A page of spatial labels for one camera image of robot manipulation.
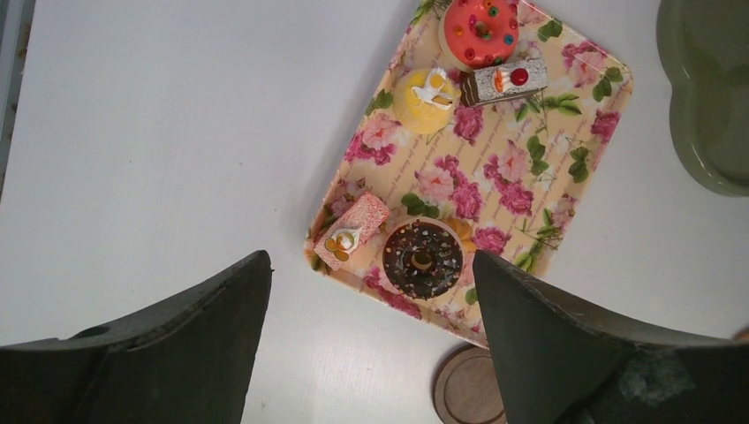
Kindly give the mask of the floral dessert tray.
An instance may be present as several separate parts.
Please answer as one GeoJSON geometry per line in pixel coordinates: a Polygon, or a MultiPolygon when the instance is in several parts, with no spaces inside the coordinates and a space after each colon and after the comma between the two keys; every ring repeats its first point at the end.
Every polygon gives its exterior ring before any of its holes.
{"type": "Polygon", "coordinates": [[[408,72],[441,67],[465,74],[442,53],[446,1],[423,1],[354,131],[304,247],[314,271],[478,346],[487,343],[473,275],[443,294],[416,299],[386,276],[388,236],[417,219],[455,235],[470,266],[476,250],[501,255],[542,276],[561,245],[633,90],[632,71],[606,49],[541,7],[515,1],[517,60],[541,58],[548,86],[526,99],[460,106],[432,134],[408,131],[393,106],[408,72]],[[379,232],[341,268],[316,244],[364,193],[390,208],[379,232]]]}

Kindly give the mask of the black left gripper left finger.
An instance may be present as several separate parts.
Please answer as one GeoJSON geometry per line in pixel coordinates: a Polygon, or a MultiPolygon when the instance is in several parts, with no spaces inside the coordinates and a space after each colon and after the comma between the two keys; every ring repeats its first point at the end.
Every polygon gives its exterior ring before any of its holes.
{"type": "Polygon", "coordinates": [[[73,337],[4,346],[2,422],[241,422],[271,281],[259,250],[73,337]]]}

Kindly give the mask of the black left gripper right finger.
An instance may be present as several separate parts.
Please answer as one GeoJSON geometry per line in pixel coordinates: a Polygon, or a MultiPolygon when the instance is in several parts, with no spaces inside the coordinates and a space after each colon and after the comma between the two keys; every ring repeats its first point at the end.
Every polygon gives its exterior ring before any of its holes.
{"type": "Polygon", "coordinates": [[[489,251],[473,273],[509,422],[747,422],[747,342],[633,319],[489,251]]]}

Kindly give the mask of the chocolate sprinkled donut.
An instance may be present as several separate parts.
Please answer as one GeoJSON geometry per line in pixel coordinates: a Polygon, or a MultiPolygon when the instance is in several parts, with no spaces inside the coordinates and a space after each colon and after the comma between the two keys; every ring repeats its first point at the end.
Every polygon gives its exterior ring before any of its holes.
{"type": "Polygon", "coordinates": [[[465,249],[446,223],[419,216],[389,234],[381,264],[399,292],[411,299],[429,300],[458,283],[465,269],[465,249]]]}

